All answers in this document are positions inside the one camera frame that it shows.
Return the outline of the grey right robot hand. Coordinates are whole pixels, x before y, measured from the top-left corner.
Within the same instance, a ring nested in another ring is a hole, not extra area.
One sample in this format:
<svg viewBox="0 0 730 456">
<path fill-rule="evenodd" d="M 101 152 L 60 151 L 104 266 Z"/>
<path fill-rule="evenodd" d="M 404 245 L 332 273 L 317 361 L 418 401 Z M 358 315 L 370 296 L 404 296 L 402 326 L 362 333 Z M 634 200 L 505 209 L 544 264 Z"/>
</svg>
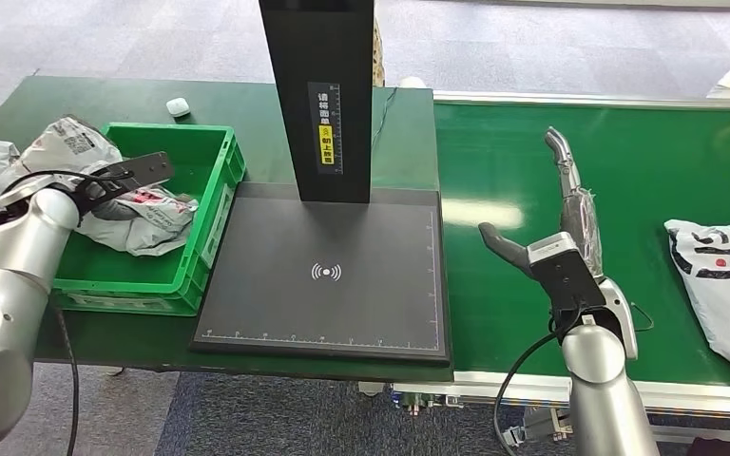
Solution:
<svg viewBox="0 0 730 456">
<path fill-rule="evenodd" d="M 571 235 L 586 267 L 595 281 L 601 283 L 605 279 L 605 274 L 594 197 L 581 183 L 579 170 L 566 137 L 553 126 L 549 126 L 544 141 L 553 152 L 560 182 L 562 196 L 560 231 Z M 501 237 L 495 226 L 489 222 L 479 223 L 478 230 L 489 250 L 526 276 L 533 278 L 526 247 Z"/>
</svg>

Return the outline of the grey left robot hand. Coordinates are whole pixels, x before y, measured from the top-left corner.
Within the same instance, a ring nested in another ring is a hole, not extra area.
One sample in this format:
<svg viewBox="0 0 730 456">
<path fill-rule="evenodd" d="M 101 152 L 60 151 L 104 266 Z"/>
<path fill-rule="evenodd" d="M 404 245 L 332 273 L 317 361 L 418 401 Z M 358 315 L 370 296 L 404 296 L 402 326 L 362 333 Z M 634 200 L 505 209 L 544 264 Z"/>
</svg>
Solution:
<svg viewBox="0 0 730 456">
<path fill-rule="evenodd" d="M 139 217 L 139 214 L 134 209 L 121 204 L 115 199 L 108 200 L 94 207 L 90 211 L 90 214 L 97 219 L 108 221 L 127 221 Z"/>
</svg>

